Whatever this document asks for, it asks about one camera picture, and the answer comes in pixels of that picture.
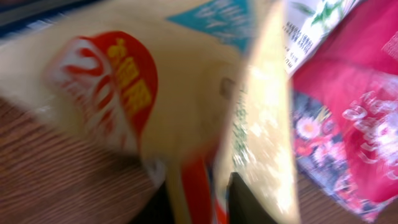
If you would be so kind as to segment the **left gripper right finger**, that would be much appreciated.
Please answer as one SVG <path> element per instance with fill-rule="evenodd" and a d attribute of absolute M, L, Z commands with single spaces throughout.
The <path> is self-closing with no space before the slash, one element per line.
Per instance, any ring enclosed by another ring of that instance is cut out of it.
<path fill-rule="evenodd" d="M 228 184 L 228 213 L 230 224 L 277 224 L 237 172 L 231 173 Z"/>

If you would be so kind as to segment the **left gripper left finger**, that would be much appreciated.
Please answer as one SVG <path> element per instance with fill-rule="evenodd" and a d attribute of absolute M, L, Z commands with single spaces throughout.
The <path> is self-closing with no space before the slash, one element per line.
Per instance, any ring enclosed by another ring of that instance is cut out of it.
<path fill-rule="evenodd" d="M 129 224 L 174 224 L 165 182 Z"/>

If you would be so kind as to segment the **cream snack bag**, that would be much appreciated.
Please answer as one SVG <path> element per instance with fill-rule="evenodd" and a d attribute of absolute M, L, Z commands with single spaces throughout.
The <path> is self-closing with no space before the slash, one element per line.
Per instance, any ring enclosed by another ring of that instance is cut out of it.
<path fill-rule="evenodd" d="M 282 1 L 2 1 L 1 222 L 299 223 Z"/>

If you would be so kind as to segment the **red purple liners pack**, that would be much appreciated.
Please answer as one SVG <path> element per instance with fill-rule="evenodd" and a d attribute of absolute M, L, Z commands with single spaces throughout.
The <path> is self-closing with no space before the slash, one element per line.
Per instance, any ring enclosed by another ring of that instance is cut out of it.
<path fill-rule="evenodd" d="M 397 0 L 362 2 L 293 76 L 298 168 L 366 222 L 397 197 Z"/>

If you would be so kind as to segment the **white conditioner tube gold cap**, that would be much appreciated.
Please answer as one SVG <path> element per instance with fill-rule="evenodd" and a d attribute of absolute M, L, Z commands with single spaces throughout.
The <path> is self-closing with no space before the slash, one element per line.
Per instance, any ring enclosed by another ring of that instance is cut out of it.
<path fill-rule="evenodd" d="M 360 0 L 286 0 L 282 30 L 285 72 L 294 72 L 317 50 Z"/>

